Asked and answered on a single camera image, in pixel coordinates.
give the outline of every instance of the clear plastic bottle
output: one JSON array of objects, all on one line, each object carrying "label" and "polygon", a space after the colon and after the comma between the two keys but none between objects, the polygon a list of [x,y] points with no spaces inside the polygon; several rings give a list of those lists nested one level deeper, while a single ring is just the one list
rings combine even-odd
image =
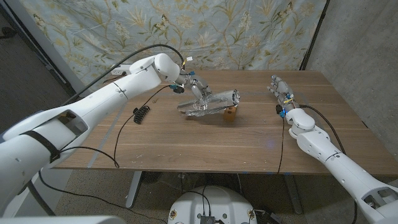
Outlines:
[{"label": "clear plastic bottle", "polygon": [[241,96],[237,90],[229,90],[210,94],[202,99],[182,102],[177,106],[177,109],[188,116],[203,116],[217,113],[230,106],[236,106],[240,98]]}]

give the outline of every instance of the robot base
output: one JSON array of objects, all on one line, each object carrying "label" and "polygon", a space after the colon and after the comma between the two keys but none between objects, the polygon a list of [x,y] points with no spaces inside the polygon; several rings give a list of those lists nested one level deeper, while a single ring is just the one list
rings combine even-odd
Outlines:
[{"label": "robot base", "polygon": [[253,206],[240,194],[233,190],[220,186],[207,186],[204,195],[210,203],[209,206],[204,198],[205,216],[203,216],[202,194],[203,187],[198,187],[186,192],[170,209],[168,223],[238,223],[238,224],[257,224]]}]

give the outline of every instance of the gray wall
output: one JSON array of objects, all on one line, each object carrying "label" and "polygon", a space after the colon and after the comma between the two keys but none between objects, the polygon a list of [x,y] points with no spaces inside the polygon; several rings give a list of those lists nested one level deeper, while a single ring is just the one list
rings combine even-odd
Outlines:
[{"label": "gray wall", "polygon": [[319,70],[398,159],[398,1],[331,0],[307,70]]}]

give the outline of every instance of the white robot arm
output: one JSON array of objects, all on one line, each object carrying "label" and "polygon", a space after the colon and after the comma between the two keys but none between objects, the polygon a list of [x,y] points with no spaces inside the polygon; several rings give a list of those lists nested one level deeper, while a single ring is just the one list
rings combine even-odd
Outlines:
[{"label": "white robot arm", "polygon": [[281,116],[292,127],[290,135],[308,155],[318,159],[348,191],[370,223],[395,223],[398,218],[398,188],[376,180],[330,142],[330,137],[315,126],[314,119],[299,108],[293,91],[273,75],[267,87],[282,106]]},{"label": "white robot arm", "polygon": [[194,81],[166,54],[147,57],[130,66],[131,75],[102,87],[75,103],[36,113],[8,129],[0,143],[0,214],[43,167],[64,161],[107,115],[128,100],[155,88],[161,79],[186,85],[200,100],[210,95],[206,81]]}]

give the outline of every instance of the floral fabric backdrop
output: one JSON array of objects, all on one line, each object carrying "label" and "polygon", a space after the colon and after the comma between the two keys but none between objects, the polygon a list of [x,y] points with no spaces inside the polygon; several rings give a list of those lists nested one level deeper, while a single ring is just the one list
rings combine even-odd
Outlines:
[{"label": "floral fabric backdrop", "polygon": [[[87,84],[151,44],[167,44],[192,56],[189,70],[298,70],[326,0],[20,2]],[[126,63],[162,51],[169,52],[150,49]],[[179,63],[175,53],[168,55]]]}]

